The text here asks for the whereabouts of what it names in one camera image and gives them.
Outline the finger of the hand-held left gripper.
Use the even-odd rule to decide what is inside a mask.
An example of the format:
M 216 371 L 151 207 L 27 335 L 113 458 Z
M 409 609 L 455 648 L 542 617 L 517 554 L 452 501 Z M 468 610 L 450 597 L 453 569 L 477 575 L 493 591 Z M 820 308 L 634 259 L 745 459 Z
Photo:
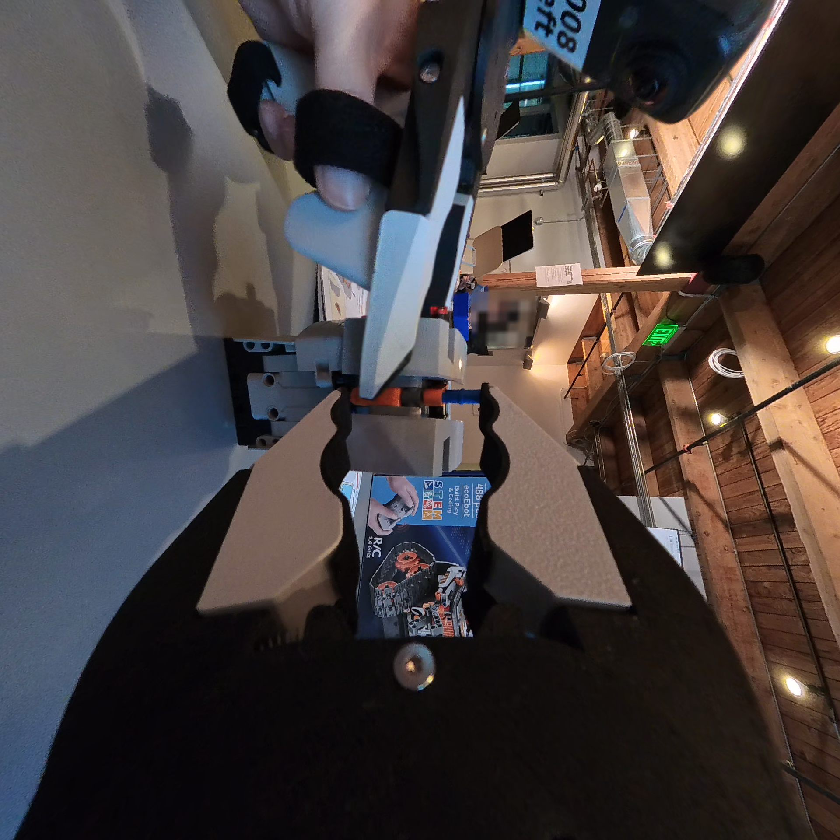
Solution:
M 465 105 L 459 100 L 431 211 L 418 215 L 392 209 L 382 216 L 369 309 L 360 358 L 360 395 L 373 399 L 413 351 L 434 262 L 452 208 L 462 212 L 455 227 L 462 255 L 469 224 L 469 196 L 458 194 L 465 138 Z
M 452 211 L 455 214 L 455 221 L 458 223 L 455 232 L 456 237 L 451 247 L 451 255 L 445 261 L 445 279 L 447 281 L 445 291 L 445 304 L 448 308 L 453 306 L 453 297 L 459 282 L 461 265 L 465 255 L 469 227 L 475 209 L 475 200 L 472 195 L 457 193 L 455 195 Z

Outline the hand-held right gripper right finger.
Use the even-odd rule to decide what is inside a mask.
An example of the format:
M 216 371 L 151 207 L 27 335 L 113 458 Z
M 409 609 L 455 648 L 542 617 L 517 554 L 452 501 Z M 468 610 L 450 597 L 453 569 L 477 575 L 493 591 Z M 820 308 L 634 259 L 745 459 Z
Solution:
M 467 569 L 466 615 L 475 634 L 496 605 L 514 607 L 539 634 L 562 606 L 632 607 L 578 465 L 504 392 L 480 390 L 479 504 Z

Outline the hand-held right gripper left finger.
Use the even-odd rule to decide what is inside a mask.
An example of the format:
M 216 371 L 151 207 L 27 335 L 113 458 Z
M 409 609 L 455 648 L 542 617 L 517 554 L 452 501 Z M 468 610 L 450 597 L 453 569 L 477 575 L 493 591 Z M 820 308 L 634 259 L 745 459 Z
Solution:
M 346 392 L 332 392 L 252 468 L 199 613 L 272 611 L 286 636 L 301 636 L 310 611 L 343 608 L 356 627 L 360 555 L 340 485 L 350 470 Z

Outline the grey building block robot model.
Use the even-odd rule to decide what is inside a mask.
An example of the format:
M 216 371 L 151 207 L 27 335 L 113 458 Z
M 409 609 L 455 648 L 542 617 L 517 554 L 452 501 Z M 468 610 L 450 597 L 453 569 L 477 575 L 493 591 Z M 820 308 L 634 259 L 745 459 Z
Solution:
M 365 318 L 321 321 L 289 340 L 226 339 L 238 443 L 266 450 L 336 390 L 350 394 L 350 467 L 380 475 L 441 476 L 463 456 L 455 404 L 478 403 L 465 380 L 467 342 L 446 320 L 421 318 L 414 352 L 377 397 L 358 390 Z

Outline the grey desk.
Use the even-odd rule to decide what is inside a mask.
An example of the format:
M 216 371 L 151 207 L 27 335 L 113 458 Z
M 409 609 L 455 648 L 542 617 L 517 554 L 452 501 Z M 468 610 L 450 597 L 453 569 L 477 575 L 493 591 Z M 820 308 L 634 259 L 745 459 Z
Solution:
M 1 3 L 2 838 L 137 581 L 232 472 L 223 337 L 310 321 L 237 2 Z

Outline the person's left hand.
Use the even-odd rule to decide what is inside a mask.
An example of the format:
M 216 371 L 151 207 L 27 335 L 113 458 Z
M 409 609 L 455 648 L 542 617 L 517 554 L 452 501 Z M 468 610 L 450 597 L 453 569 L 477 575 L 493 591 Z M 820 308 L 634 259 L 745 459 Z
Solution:
M 316 87 L 373 103 L 381 78 L 406 88 L 413 78 L 418 1 L 240 1 L 259 36 L 312 53 Z M 295 118 L 275 101 L 261 101 L 259 122 L 270 148 L 290 161 Z M 364 204 L 371 182 L 355 172 L 314 170 L 322 200 L 340 211 Z

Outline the black tan cardboard flap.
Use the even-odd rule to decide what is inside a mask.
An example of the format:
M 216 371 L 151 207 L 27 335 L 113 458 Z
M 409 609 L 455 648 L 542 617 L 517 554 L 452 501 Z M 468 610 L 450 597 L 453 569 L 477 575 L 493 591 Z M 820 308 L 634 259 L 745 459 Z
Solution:
M 475 249 L 474 278 L 496 271 L 503 263 L 529 251 L 533 247 L 532 211 L 493 227 L 473 241 Z

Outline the sticker sheet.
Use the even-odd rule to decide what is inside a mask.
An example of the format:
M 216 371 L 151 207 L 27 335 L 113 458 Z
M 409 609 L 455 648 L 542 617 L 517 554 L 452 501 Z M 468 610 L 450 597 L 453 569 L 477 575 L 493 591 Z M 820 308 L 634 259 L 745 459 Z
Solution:
M 366 316 L 369 292 L 334 271 L 317 266 L 318 320 L 344 321 Z

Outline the white board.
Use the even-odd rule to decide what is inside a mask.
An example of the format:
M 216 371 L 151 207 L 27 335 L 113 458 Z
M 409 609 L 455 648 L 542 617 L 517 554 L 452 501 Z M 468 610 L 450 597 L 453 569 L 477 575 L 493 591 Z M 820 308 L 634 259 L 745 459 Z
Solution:
M 706 587 L 700 571 L 685 500 L 682 497 L 651 497 L 649 503 L 653 525 L 648 530 L 689 576 L 706 600 Z

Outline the blue robot kit box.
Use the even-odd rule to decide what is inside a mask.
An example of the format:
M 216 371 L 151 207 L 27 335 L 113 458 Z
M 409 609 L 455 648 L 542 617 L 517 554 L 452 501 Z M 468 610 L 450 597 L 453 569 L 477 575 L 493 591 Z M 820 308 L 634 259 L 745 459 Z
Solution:
M 360 546 L 357 637 L 470 637 L 464 598 L 482 474 L 374 476 Z

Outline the wooden beam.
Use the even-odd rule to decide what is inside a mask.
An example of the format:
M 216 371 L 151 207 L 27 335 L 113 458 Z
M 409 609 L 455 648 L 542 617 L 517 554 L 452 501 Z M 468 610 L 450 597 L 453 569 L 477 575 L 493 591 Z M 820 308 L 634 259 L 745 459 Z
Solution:
M 583 285 L 577 287 L 537 288 L 535 270 L 487 274 L 478 282 L 488 288 L 535 291 L 542 296 L 629 293 L 634 291 L 679 291 L 694 272 L 640 275 L 637 266 L 582 269 Z

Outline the black round fixture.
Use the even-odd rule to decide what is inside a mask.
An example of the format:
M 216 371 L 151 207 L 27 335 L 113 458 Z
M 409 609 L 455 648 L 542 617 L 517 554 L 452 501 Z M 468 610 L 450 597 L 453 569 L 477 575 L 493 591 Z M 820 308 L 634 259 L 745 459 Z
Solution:
M 720 255 L 705 260 L 700 273 L 710 286 L 747 286 L 758 281 L 764 269 L 760 255 Z

